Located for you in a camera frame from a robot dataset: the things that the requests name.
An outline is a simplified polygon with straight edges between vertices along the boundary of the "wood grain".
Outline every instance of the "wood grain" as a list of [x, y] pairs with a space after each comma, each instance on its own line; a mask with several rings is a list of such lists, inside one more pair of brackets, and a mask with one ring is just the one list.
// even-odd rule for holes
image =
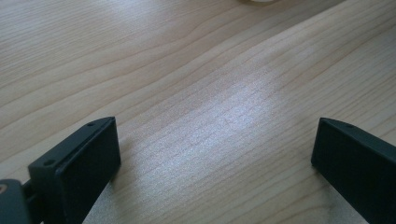
[[318, 119], [396, 145], [392, 0], [0, 2], [0, 178], [116, 116], [85, 223], [365, 223], [310, 165]]

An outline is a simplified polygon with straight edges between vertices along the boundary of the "black plastic piece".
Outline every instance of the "black plastic piece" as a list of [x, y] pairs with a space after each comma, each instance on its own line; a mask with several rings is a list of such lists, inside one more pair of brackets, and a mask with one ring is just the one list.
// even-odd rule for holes
[[0, 180], [0, 223], [32, 223], [20, 181]]
[[[98, 119], [78, 129], [29, 165], [31, 180], [7, 188], [0, 198], [1, 223], [82, 223], [108, 181], [120, 168], [115, 118]], [[29, 221], [19, 220], [6, 204], [21, 204]]]
[[396, 223], [396, 147], [353, 125], [320, 119], [311, 161], [369, 223]]

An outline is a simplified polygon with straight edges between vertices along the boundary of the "wooden surface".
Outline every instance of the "wooden surface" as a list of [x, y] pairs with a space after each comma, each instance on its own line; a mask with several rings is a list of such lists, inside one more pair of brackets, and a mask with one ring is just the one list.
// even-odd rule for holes
[[116, 116], [85, 223], [365, 223], [310, 165], [320, 117], [396, 145], [396, 1], [0, 2], [0, 178]]

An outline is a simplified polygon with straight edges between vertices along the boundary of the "screw hole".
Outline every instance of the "screw hole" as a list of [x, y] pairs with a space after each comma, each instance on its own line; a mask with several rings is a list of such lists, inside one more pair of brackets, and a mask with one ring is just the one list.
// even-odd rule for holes
[[49, 161], [44, 162], [44, 165], [49, 166], [49, 165], [52, 165], [53, 163], [55, 163], [55, 160], [49, 160]]
[[7, 190], [7, 185], [6, 184], [0, 184], [0, 194], [6, 192]]

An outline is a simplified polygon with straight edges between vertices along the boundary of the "black mount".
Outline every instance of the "black mount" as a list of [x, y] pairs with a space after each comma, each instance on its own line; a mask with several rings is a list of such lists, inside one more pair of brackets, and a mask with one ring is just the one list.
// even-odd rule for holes
[[348, 123], [320, 119], [311, 161], [369, 223], [396, 223], [396, 147]]
[[90, 122], [32, 162], [31, 179], [0, 180], [0, 222], [82, 223], [120, 169], [115, 118]]

